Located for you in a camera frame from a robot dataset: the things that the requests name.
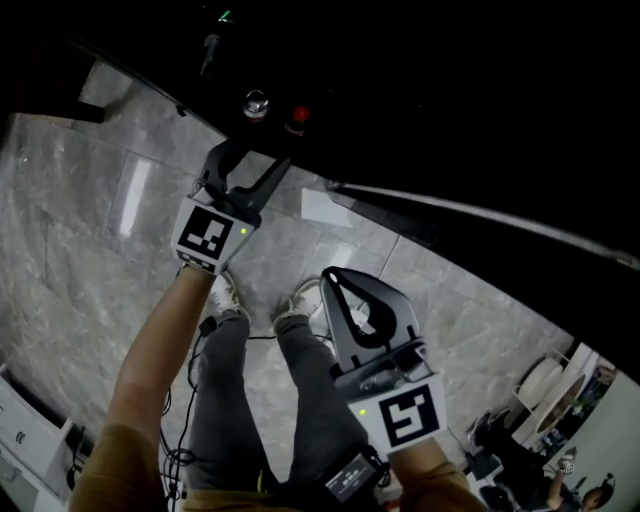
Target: sleeve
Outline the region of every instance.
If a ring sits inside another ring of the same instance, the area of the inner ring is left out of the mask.
[[[488,509],[469,491],[464,475],[450,462],[423,475],[404,490],[402,512],[485,512]]]
[[[130,427],[108,426],[81,473],[70,512],[165,507],[157,450]]]

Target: tile floor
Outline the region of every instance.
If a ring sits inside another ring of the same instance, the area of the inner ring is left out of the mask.
[[[0,360],[95,436],[119,364],[179,267],[169,251],[177,207],[223,137],[106,65],[94,68],[82,99],[106,106],[107,120],[18,115],[3,142]],[[251,183],[269,161],[250,155],[231,184]],[[231,264],[253,334],[268,333],[276,304],[329,265],[381,276],[414,302],[461,439],[539,357],[570,345],[522,304],[371,221],[352,215],[354,227],[344,228],[302,220],[302,187],[321,190],[322,179],[292,168]],[[275,341],[250,342],[246,390],[273,470],[286,478],[296,391]],[[188,399],[183,371],[164,419],[174,446]],[[451,435],[440,441],[463,461]]]

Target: person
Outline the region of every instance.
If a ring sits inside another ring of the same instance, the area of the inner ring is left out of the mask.
[[[200,356],[189,445],[195,462],[187,467],[183,510],[292,510],[292,489],[317,477],[350,445],[367,442],[331,380],[331,351],[311,333],[309,316],[321,298],[318,280],[307,282],[274,322],[299,396],[290,479],[275,481],[244,393],[249,315],[228,273],[214,283],[214,276],[187,266],[125,357],[106,425],[71,498],[72,512],[167,510],[158,467],[162,409],[210,290],[218,326]],[[391,454],[390,464],[404,488],[404,511],[486,510],[434,440]],[[313,510],[313,495],[294,509]]]
[[[607,481],[589,490],[580,501],[563,483],[562,468],[553,478],[545,476],[544,458],[518,444],[509,434],[504,425],[507,412],[480,416],[470,429],[469,438],[500,459],[504,470],[494,480],[509,495],[516,510],[590,512],[611,499],[613,487]]]

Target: red object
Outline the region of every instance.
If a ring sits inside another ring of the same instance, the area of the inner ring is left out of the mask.
[[[299,123],[304,123],[308,118],[311,111],[308,107],[296,107],[293,111],[293,120]]]

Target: white wall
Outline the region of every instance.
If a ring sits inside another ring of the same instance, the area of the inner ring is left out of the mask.
[[[616,477],[611,501],[600,510],[631,512],[640,503],[640,386],[620,373],[584,425],[552,460],[578,448],[576,471],[567,476],[573,488],[582,477],[581,494],[602,483],[607,473]]]

